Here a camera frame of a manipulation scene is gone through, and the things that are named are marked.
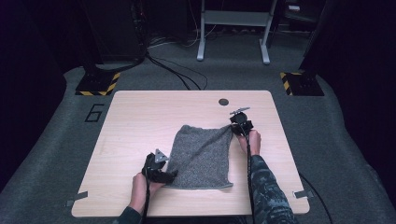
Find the metal stand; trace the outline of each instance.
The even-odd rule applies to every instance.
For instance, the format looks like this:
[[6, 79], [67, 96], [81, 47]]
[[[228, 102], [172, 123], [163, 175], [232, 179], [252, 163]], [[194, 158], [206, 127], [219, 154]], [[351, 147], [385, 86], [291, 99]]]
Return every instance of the metal stand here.
[[239, 12], [239, 11], [205, 10], [205, 0], [202, 0], [201, 40], [199, 43], [197, 60], [198, 61], [204, 60], [206, 24], [262, 26], [265, 27], [264, 35], [259, 42], [260, 48], [262, 50], [262, 62], [264, 64], [269, 64], [270, 58], [268, 56], [266, 42], [267, 42], [268, 34], [270, 32], [271, 23], [274, 17], [276, 1], [277, 0], [273, 0], [269, 12]]

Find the gray knit cloth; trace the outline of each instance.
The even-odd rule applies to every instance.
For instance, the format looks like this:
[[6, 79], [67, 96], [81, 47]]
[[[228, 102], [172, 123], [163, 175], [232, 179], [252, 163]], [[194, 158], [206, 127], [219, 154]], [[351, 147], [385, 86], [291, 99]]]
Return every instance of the gray knit cloth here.
[[178, 170], [172, 184], [176, 189], [222, 189], [228, 180], [231, 126], [202, 129], [183, 125], [175, 136], [166, 172]]

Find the wire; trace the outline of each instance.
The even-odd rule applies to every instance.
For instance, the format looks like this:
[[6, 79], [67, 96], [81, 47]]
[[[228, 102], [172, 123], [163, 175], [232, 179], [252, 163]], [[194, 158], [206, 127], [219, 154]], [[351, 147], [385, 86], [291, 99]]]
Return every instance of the wire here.
[[154, 45], [154, 46], [150, 46], [150, 47], [148, 47], [148, 49], [153, 49], [153, 48], [156, 48], [156, 47], [159, 47], [159, 46], [162, 46], [162, 45], [167, 45], [167, 44], [177, 44], [178, 42], [163, 42], [163, 43], [161, 43], [161, 44], [157, 44], [157, 45]]
[[113, 68], [113, 69], [101, 69], [102, 71], [106, 71], [106, 72], [112, 72], [112, 73], [118, 73], [118, 72], [122, 72], [128, 69], [131, 69], [133, 67], [138, 66], [139, 64], [141, 64], [144, 60], [141, 58], [135, 59], [133, 64], [129, 64], [129, 65], [125, 65], [123, 67], [118, 67], [118, 68]]
[[240, 123], [239, 127], [241, 128], [243, 135], [247, 139], [247, 187], [248, 187], [248, 196], [250, 199], [250, 208], [251, 208], [251, 215], [253, 217], [253, 224], [256, 223], [255, 218], [254, 218], [254, 201], [253, 201], [253, 189], [251, 187], [251, 151], [250, 151], [250, 141], [248, 134], [245, 133], [244, 128]]
[[161, 67], [161, 68], [163, 68], [163, 69], [165, 69], [165, 70], [168, 70], [169, 72], [171, 72], [171, 73], [173, 73], [174, 75], [176, 75], [176, 76], [181, 80], [181, 82], [183, 82], [183, 84], [184, 84], [184, 86], [187, 88], [187, 90], [190, 91], [191, 88], [190, 88], [189, 84], [187, 84], [187, 82], [183, 79], [183, 77], [185, 77], [186, 79], [188, 79], [189, 81], [191, 81], [191, 82], [196, 86], [196, 88], [197, 88], [198, 90], [201, 90], [201, 88], [199, 87], [199, 85], [198, 85], [194, 80], [192, 80], [190, 77], [187, 77], [187, 76], [185, 76], [185, 75], [183, 75], [183, 74], [180, 74], [179, 72], [173, 70], [172, 68], [170, 68], [170, 67], [168, 67], [168, 66], [166, 66], [166, 65], [164, 65], [164, 64], [162, 64], [162, 63], [160, 63], [160, 62], [158, 62], [157, 60], [155, 60], [154, 58], [152, 58], [152, 57], [149, 55], [149, 52], [146, 53], [146, 57], [147, 57], [152, 63], [154, 63], [155, 65], [157, 65], [157, 66], [159, 66], [159, 67]]
[[[223, 10], [224, 7], [224, 0], [221, 2], [221, 11]], [[212, 31], [216, 28], [217, 25], [214, 25], [213, 28], [205, 35], [205, 38], [212, 33]]]
[[144, 224], [146, 221], [146, 217], [148, 215], [149, 210], [149, 176], [148, 176], [148, 167], [145, 167], [145, 177], [146, 177], [146, 203], [145, 203], [145, 210], [143, 211], [142, 222]]
[[166, 37], [164, 37], [164, 36], [162, 36], [162, 37], [153, 37], [153, 38], [149, 41], [149, 44], [150, 44], [150, 45], [155, 45], [155, 44], [157, 44], [157, 43], [163, 42], [163, 40], [165, 40], [165, 39], [166, 39]]
[[320, 197], [319, 193], [317, 192], [317, 190], [314, 188], [314, 186], [312, 186], [312, 184], [299, 172], [298, 173], [299, 176], [309, 185], [309, 187], [311, 187], [311, 189], [317, 194], [318, 198], [320, 199], [320, 202], [323, 204], [323, 208], [326, 211], [327, 216], [329, 217], [329, 221], [330, 223], [333, 224], [332, 222], [332, 216], [330, 215], [330, 212], [326, 206], [326, 204], [324, 203], [323, 199]]
[[173, 64], [175, 64], [175, 65], [177, 65], [177, 66], [179, 66], [179, 67], [188, 69], [188, 70], [192, 71], [193, 73], [196, 73], [196, 74], [198, 74], [198, 75], [204, 77], [204, 78], [205, 78], [205, 86], [203, 87], [203, 90], [206, 89], [206, 87], [207, 87], [207, 77], [206, 77], [204, 74], [202, 74], [202, 73], [200, 73], [200, 72], [197, 72], [197, 71], [195, 71], [195, 70], [192, 70], [192, 69], [190, 69], [189, 67], [185, 67], [185, 66], [183, 66], [183, 65], [180, 65], [180, 64], [178, 64], [178, 63], [174, 63], [174, 62], [168, 61], [168, 60], [166, 60], [166, 59], [162, 59], [162, 58], [158, 58], [158, 57], [153, 57], [153, 56], [151, 56], [151, 58], [158, 59], [158, 60], [163, 60], [163, 61], [166, 61], [166, 62], [168, 62], [168, 63], [173, 63]]
[[189, 45], [182, 45], [182, 46], [184, 46], [184, 47], [191, 47], [192, 45], [194, 45], [197, 41], [198, 41], [198, 36], [199, 36], [199, 33], [198, 33], [198, 25], [197, 25], [197, 21], [195, 20], [195, 17], [194, 17], [194, 14], [192, 13], [192, 7], [191, 7], [191, 1], [189, 0], [189, 6], [190, 6], [190, 12], [191, 12], [191, 16], [192, 16], [192, 20], [194, 21], [194, 24], [195, 24], [195, 31], [196, 31], [196, 37], [195, 37], [195, 40], [193, 40], [192, 41], [192, 43], [191, 44], [189, 44]]

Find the patterned sleeve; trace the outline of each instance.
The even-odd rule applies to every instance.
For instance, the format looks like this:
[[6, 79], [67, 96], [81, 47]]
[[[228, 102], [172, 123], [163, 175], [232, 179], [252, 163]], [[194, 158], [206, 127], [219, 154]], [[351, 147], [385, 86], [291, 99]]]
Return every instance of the patterned sleeve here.
[[142, 217], [132, 207], [127, 206], [112, 224], [138, 224]]
[[274, 174], [258, 155], [251, 157], [251, 185], [256, 224], [298, 223]]

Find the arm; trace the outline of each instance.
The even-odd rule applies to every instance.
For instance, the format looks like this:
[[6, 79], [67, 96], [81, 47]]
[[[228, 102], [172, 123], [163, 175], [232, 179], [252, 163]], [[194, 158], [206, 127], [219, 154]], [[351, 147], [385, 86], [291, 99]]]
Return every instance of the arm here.
[[[236, 136], [243, 151], [247, 152], [248, 144], [244, 136]], [[291, 211], [276, 178], [264, 159], [260, 156], [261, 135], [252, 130], [249, 133], [251, 152], [251, 184], [254, 200], [254, 220], [262, 223], [298, 223]]]
[[[151, 182], [149, 184], [149, 191], [151, 197], [164, 184]], [[132, 184], [131, 201], [129, 205], [123, 210], [122, 214], [113, 222], [113, 224], [137, 224], [142, 219], [146, 204], [146, 177], [141, 173], [134, 176]]]

